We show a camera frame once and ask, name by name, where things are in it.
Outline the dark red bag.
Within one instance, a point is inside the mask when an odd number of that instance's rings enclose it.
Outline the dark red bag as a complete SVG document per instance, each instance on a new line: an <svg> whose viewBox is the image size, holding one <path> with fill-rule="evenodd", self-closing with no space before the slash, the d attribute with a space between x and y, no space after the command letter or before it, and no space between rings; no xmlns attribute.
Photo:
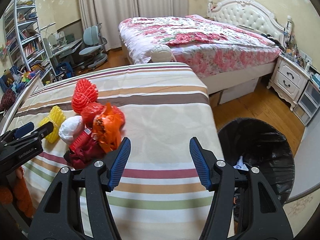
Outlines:
<svg viewBox="0 0 320 240"><path fill-rule="evenodd" d="M72 151L69 148L63 157L71 167L78 170L85 168L97 159L102 159L105 155L106 153L100 147L98 142L91 138L87 143L80 146L75 151Z"/></svg>

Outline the yellow foam fruit net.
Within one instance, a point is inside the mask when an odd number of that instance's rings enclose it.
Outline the yellow foam fruit net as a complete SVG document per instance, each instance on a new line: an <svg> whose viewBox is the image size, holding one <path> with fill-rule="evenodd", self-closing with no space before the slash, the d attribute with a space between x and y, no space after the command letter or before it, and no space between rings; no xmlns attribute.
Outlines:
<svg viewBox="0 0 320 240"><path fill-rule="evenodd" d="M64 115L62 109L59 106L54 106L50 110L49 114L39 122L39 127L48 122L53 124L53 131L46 136L46 140L49 143L53 144L59 138L59 129L65 120L66 116Z"/></svg>

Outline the orange plastic bag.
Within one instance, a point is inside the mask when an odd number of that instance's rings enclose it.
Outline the orange plastic bag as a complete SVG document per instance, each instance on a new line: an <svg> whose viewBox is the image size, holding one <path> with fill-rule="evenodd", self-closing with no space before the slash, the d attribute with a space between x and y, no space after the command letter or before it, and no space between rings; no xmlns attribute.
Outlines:
<svg viewBox="0 0 320 240"><path fill-rule="evenodd" d="M93 134L105 153L116 150L121 143L124 113L115 105L106 104L103 112L93 120Z"/></svg>

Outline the red cylindrical bottle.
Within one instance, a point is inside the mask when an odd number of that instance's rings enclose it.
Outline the red cylindrical bottle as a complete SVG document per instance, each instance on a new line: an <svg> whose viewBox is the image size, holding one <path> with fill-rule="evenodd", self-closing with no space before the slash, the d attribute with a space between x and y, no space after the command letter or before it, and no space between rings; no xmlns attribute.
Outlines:
<svg viewBox="0 0 320 240"><path fill-rule="evenodd" d="M92 131L89 128L85 128L76 139L70 144L69 149L75 153L77 150L82 149L92 138Z"/></svg>

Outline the orange paper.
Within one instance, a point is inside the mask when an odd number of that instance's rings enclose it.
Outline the orange paper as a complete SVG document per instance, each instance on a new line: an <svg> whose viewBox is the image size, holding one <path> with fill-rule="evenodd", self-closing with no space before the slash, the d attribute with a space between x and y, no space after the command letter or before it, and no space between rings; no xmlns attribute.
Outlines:
<svg viewBox="0 0 320 240"><path fill-rule="evenodd" d="M15 198L18 209L22 211L26 217L31 218L34 214L34 208L23 176L24 169L20 166L16 169L15 174L16 178L13 182L12 189L9 189L9 187L5 185L5 182L1 181L1 204L12 204Z"/></svg>

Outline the white crumpled paper ball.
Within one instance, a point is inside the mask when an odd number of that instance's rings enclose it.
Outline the white crumpled paper ball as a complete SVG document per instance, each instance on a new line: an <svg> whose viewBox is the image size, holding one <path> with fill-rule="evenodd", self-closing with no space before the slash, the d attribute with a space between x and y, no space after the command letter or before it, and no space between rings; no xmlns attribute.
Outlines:
<svg viewBox="0 0 320 240"><path fill-rule="evenodd" d="M80 115L67 118L59 128L59 137L67 145L70 145L76 137L85 129L84 122Z"/></svg>

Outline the red foam fruit net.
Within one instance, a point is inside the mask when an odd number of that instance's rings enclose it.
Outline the red foam fruit net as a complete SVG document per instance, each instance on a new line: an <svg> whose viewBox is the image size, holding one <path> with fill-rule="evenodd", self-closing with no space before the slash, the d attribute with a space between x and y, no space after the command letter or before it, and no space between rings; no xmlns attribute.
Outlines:
<svg viewBox="0 0 320 240"><path fill-rule="evenodd" d="M80 114L89 103L96 102L97 98L97 86L91 83L88 79L80 79L76 83L72 96L72 109L76 114Z"/></svg>

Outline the grey study desk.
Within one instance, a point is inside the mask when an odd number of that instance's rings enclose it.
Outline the grey study desk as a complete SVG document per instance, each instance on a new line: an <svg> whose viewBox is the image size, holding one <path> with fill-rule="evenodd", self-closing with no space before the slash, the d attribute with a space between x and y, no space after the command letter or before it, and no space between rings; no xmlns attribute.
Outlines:
<svg viewBox="0 0 320 240"><path fill-rule="evenodd" d="M48 28L54 26L55 24L56 23L53 22L40 28L44 50L48 56L53 70L55 70L55 68L58 66L59 59L69 57L69 55L73 54L82 45L82 39L77 39L67 44L67 40L63 31L57 33L57 37L55 34L51 34L53 37L48 38Z"/></svg>

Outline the white bookshelf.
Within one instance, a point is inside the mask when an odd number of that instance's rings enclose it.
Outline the white bookshelf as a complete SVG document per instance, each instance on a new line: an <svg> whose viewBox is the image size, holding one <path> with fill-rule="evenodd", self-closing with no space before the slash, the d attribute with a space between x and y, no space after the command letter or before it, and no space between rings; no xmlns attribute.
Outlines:
<svg viewBox="0 0 320 240"><path fill-rule="evenodd" d="M55 78L41 35L36 0L12 0L3 14L3 28L9 59L20 73L39 72L42 81L47 75Z"/></svg>

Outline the plastic drawer unit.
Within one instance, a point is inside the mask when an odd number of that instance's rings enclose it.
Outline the plastic drawer unit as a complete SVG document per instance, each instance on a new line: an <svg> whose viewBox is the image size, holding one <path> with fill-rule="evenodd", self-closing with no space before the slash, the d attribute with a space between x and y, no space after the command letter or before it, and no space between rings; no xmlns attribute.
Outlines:
<svg viewBox="0 0 320 240"><path fill-rule="evenodd" d="M319 110L319 86L313 80L309 80L293 113L306 127Z"/></svg>

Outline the floral bed quilt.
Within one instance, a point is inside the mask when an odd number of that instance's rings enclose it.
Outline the floral bed quilt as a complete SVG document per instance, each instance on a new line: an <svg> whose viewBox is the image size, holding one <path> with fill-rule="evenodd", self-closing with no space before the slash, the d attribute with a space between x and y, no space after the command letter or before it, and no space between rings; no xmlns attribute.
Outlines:
<svg viewBox="0 0 320 240"><path fill-rule="evenodd" d="M150 62L155 46L166 45L176 61L200 78L267 64L280 54L280 48L262 35L199 15L133 17L118 28L134 64Z"/></svg>

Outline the white nightstand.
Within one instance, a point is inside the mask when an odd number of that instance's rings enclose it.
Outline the white nightstand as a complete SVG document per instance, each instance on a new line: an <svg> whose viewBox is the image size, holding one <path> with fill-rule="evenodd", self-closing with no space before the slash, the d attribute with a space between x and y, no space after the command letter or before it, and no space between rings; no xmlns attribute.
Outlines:
<svg viewBox="0 0 320 240"><path fill-rule="evenodd" d="M308 80L310 74L305 69L287 57L279 55L267 89L272 87L281 99L291 105L290 111L293 111Z"/></svg>

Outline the beige curtains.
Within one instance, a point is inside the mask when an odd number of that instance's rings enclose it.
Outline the beige curtains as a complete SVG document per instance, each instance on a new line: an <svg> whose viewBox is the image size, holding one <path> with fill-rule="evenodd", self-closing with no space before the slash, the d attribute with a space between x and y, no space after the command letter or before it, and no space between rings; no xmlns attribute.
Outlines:
<svg viewBox="0 0 320 240"><path fill-rule="evenodd" d="M183 17L188 14L188 0L79 0L82 27L101 24L107 39L105 50L121 46L118 25L131 17Z"/></svg>

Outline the white tufted headboard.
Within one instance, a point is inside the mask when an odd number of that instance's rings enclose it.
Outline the white tufted headboard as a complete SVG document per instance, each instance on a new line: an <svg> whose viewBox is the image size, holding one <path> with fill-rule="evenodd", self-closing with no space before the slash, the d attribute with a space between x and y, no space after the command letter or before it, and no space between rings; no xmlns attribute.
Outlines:
<svg viewBox="0 0 320 240"><path fill-rule="evenodd" d="M255 0L208 0L207 17L216 22L271 35L282 46L285 45L285 27L277 22L274 13Z"/></svg>

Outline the white bed frame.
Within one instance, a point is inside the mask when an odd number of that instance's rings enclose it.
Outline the white bed frame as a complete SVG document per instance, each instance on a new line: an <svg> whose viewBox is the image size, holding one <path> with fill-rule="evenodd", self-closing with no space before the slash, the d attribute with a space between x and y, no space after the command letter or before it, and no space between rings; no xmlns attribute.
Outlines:
<svg viewBox="0 0 320 240"><path fill-rule="evenodd" d="M218 73L215 75L204 77L201 73L194 73L197 77L198 83L202 87L206 87L206 92L208 95L214 94L216 92L229 89L231 87L239 87L243 83L247 83L252 80L257 80L260 77L270 74L275 68L276 62L272 61L267 64L247 67L245 69L232 70L228 72ZM185 70L189 72L195 72L195 67L190 67L185 63L175 62L171 60L170 62L161 61L160 63L153 63L148 61L147 63L141 64L141 67L160 67L161 70L177 68L178 70Z"/></svg>

